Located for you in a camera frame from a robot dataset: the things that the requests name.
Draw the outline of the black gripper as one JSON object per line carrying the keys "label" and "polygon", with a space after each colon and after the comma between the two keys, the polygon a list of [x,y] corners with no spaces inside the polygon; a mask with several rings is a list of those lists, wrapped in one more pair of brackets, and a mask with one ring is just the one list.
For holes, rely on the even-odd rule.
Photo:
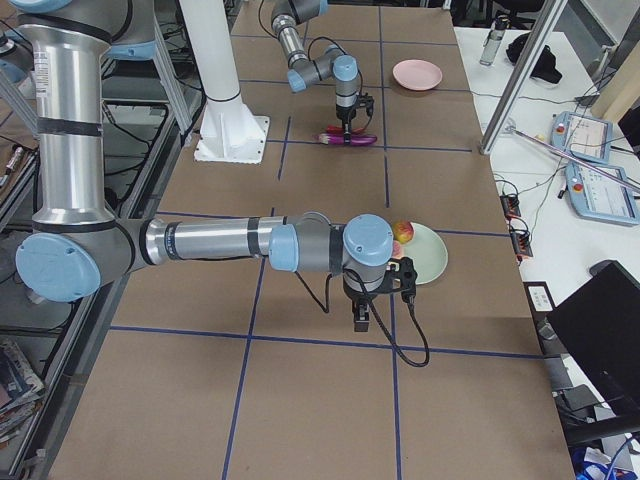
{"label": "black gripper", "polygon": [[357,110],[364,109],[371,118],[374,113],[374,98],[368,93],[354,93],[351,95],[336,95],[336,116],[342,121],[343,140],[351,140],[351,122],[356,117]]}
{"label": "black gripper", "polygon": [[380,266],[366,266],[350,261],[343,267],[343,290],[352,299],[353,328],[356,333],[369,331],[369,307],[365,298],[399,293],[408,305],[415,303],[417,272],[409,257],[390,259]]}

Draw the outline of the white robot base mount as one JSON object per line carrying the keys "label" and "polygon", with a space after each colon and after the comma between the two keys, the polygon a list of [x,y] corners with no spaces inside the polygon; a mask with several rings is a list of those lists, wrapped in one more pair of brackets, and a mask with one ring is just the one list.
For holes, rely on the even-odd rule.
{"label": "white robot base mount", "polygon": [[180,7],[206,100],[194,158],[259,164],[270,119],[243,101],[223,3],[183,0]]}

